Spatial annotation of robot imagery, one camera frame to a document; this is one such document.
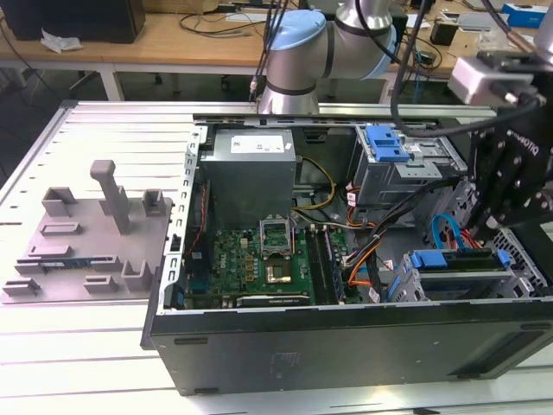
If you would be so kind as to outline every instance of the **wooden table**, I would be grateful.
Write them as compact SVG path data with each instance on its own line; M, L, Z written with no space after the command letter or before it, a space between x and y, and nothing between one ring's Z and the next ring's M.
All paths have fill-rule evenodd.
M518 3L547 5L549 0L520 0ZM471 11L458 0L437 0L426 19L433 22L444 9L452 12ZM194 25L194 19L190 19L188 24ZM239 24L243 23L202 22L198 29L227 29ZM263 28L262 23L257 26L260 32ZM122 100L124 98L118 72L171 73L174 75L171 78L174 89L178 89L178 73L253 74L261 53L262 39L253 29L248 30L251 36L213 39L183 30L174 14L148 14L143 30L131 45L85 41L83 49L61 54L46 49L39 41L17 41L9 30L8 32L13 46L32 67L99 72L108 99ZM419 37L428 41L430 32L431 28L421 30ZM533 35L536 30L527 29L521 32ZM451 74L458 57L476 54L477 39L478 34L459 30L451 47L438 46L443 62L435 70L435 75L445 80ZM417 47L432 52L432 48L422 42L418 42ZM0 67L26 67L4 39L0 40ZM381 77L386 82L380 102L388 102L396 71L397 65L392 65L389 72Z

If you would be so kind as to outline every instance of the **motherboard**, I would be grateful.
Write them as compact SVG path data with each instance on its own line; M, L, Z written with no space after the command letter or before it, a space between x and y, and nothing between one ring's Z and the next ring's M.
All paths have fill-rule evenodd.
M188 280L188 306L224 309L342 301L346 235L341 229L289 227L287 222L216 231L212 270Z

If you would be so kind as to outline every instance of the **sticker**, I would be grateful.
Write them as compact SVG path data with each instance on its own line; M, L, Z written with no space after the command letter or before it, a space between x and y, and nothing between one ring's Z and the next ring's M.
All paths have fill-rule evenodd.
M404 144L404 150L408 153L420 153L422 151L418 144Z
M385 266L381 266L378 268L379 271L393 271L394 269L394 261L391 259L388 259L387 261L383 261Z
M283 136L234 136L231 153L284 153Z
M63 262L42 262L42 266L55 266L55 267L65 267L66 265Z
M351 206L352 208L355 208L355 200L357 199L357 196L355 193L348 193L347 194L347 204Z
M369 288L369 298L373 303L380 303L380 295L372 287Z

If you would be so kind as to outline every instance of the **metal slotted table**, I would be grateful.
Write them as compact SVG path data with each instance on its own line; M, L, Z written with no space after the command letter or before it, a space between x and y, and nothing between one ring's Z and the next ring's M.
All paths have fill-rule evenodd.
M92 160L112 159L129 197L160 188L176 200L193 113L253 113L243 104L79 103L62 107L0 191L2 280L43 215L51 186L100 197ZM325 113L386 116L383 105L323 105ZM467 107L406 106L402 113L491 115ZM553 346L497 380L371 386L183 398L155 351L143 351L147 301L0 306L0 412L182 414L440 413L550 414Z

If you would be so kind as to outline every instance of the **floor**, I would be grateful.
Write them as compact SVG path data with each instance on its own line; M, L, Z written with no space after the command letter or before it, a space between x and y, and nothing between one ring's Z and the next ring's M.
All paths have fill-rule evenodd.
M42 78L61 99L69 99L69 87L78 80L76 72L46 71ZM18 90L13 85L0 89L0 187L16 168L29 147L40 135L48 120L57 110L60 100L51 93L36 77L29 73L27 87ZM250 77L233 75L228 78L227 90L221 88L218 75L181 76L181 93L174 96L167 74L162 75L163 84L157 85L155 77L149 73L121 73L124 95L128 100L148 101L238 101L248 99ZM333 102L376 103L380 97L380 80L356 81L341 80ZM430 82L423 86L420 103L458 104L455 97L447 94L446 84ZM317 92L320 102L328 102L328 81L321 81ZM415 83L409 83L402 93L400 102L411 103ZM105 100L105 92L100 78L90 81L76 93L80 100Z

